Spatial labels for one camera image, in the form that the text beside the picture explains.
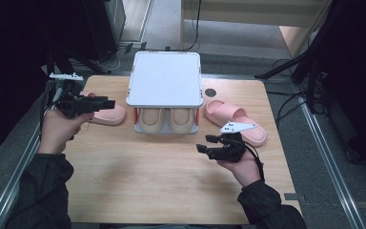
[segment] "pink slipper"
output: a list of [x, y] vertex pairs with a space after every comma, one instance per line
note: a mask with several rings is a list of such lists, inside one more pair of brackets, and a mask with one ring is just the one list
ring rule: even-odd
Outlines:
[[253, 146], [259, 146], [266, 141], [266, 132], [248, 117], [243, 108], [234, 104], [212, 100], [205, 105], [204, 115], [220, 127], [223, 127], [228, 121], [255, 124], [256, 128], [241, 132], [243, 140]]
[[[96, 96], [96, 94], [92, 92], [82, 91], [80, 94], [87, 97]], [[113, 109], [100, 110], [98, 112], [95, 112], [94, 117], [91, 119], [91, 123], [106, 126], [115, 126], [117, 124], [120, 124], [124, 120], [125, 116], [126, 110], [123, 107], [115, 104]]]

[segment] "black jacket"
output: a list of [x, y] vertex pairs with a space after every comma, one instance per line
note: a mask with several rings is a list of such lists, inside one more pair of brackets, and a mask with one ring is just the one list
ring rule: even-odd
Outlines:
[[[65, 155], [35, 155], [20, 178], [6, 228], [71, 228], [65, 183], [72, 174]], [[279, 193], [261, 180], [243, 188], [237, 200], [257, 228], [306, 228], [298, 211], [282, 205]]]

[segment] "metal frame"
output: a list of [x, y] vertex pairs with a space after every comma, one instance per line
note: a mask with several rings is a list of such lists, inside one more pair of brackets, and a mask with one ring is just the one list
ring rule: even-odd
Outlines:
[[[301, 86], [295, 85], [295, 91], [297, 93], [300, 93], [303, 90]], [[298, 101], [299, 103], [303, 103], [305, 102], [305, 98], [299, 97]], [[332, 151], [320, 129], [318, 121], [305, 104], [301, 106], [302, 112], [304, 113], [308, 125], [310, 126], [317, 148], [326, 166], [326, 170], [328, 171], [329, 177], [331, 178], [332, 183], [335, 186], [335, 191], [337, 192], [338, 198], [346, 214], [346, 217], [350, 222], [351, 228], [366, 228], [361, 214], [356, 207], [356, 203], [352, 196], [352, 193], [350, 192], [350, 189], [347, 186], [343, 175], [337, 167]]]
[[40, 132], [40, 124], [37, 124], [37, 127], [34, 130], [34, 133], [29, 141], [26, 150], [23, 152], [23, 155], [20, 157], [19, 162], [14, 169], [13, 174], [8, 181], [7, 186], [0, 197], [0, 228], [2, 227], [4, 220], [7, 217], [8, 211], [11, 208], [14, 199], [16, 198], [17, 192], [19, 191], [19, 179], [22, 176], [23, 171], [29, 165], [32, 156], [37, 151], [38, 146], [40, 145], [39, 140], [39, 132]]

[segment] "gray floor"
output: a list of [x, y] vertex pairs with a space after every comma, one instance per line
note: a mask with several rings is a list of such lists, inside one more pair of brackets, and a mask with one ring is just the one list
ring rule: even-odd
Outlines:
[[[179, 2], [177, 0], [153, 1], [152, 11], [143, 36], [143, 41], [148, 42], [148, 48], [178, 47], [179, 16], [176, 16], [176, 12], [180, 10]], [[191, 21], [186, 22], [188, 31], [185, 47], [190, 44], [191, 23]], [[223, 23], [219, 24], [218, 27], [224, 32], [215, 32], [213, 25], [205, 26], [206, 24], [200, 24], [200, 48], [197, 49], [198, 46], [194, 48], [201, 55], [202, 72], [207, 76], [222, 77], [221, 74], [224, 74], [223, 77], [253, 79], [252, 75], [270, 70], [276, 60], [289, 58], [278, 28], [248, 25], [247, 34], [244, 34], [230, 31], [233, 27]], [[233, 33], [241, 35], [240, 37], [232, 36]], [[248, 36], [248, 33], [258, 34], [258, 37]], [[249, 42], [241, 42], [245, 39], [249, 39]], [[229, 49], [230, 46], [244, 48]], [[121, 59], [120, 67], [113, 70], [112, 74], [129, 72], [132, 67], [133, 55], [134, 52], [128, 54], [121, 52], [119, 54]], [[115, 67], [118, 62], [113, 56], [103, 65]], [[92, 71], [83, 66], [75, 65], [75, 68], [78, 73], [93, 74]], [[273, 94], [273, 92], [293, 94], [295, 86], [290, 82], [288, 76], [283, 75], [277, 75], [264, 82], [272, 111], [276, 115], [289, 96]], [[296, 104], [297, 100], [290, 102], [283, 112], [285, 113]], [[17, 161], [27, 147], [38, 122], [38, 105], [39, 103], [36, 101], [30, 111], [13, 129], [6, 142], [0, 147], [0, 195]], [[354, 165], [350, 163], [345, 156], [342, 142], [339, 140], [330, 118], [325, 115], [317, 115], [316, 118], [366, 226], [366, 164]], [[280, 121], [278, 130], [293, 177], [295, 190], [300, 197], [302, 214], [308, 228], [352, 228], [303, 111], [298, 109], [283, 118]], [[74, 223], [73, 227], [88, 229], [98, 228], [98, 225], [94, 223]]]
[[126, 22], [121, 36], [123, 41], [141, 42], [151, 4], [151, 0], [123, 1], [126, 13]]

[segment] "hand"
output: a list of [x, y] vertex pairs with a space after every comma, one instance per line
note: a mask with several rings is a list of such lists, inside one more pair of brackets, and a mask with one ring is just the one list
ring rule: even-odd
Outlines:
[[81, 130], [81, 125], [92, 119], [94, 113], [67, 118], [60, 111], [48, 111], [44, 116], [41, 143], [37, 154], [61, 154], [66, 143]]
[[248, 151], [243, 154], [243, 157], [238, 162], [218, 160], [217, 163], [230, 170], [242, 187], [260, 180], [260, 173], [254, 161], [254, 156]]

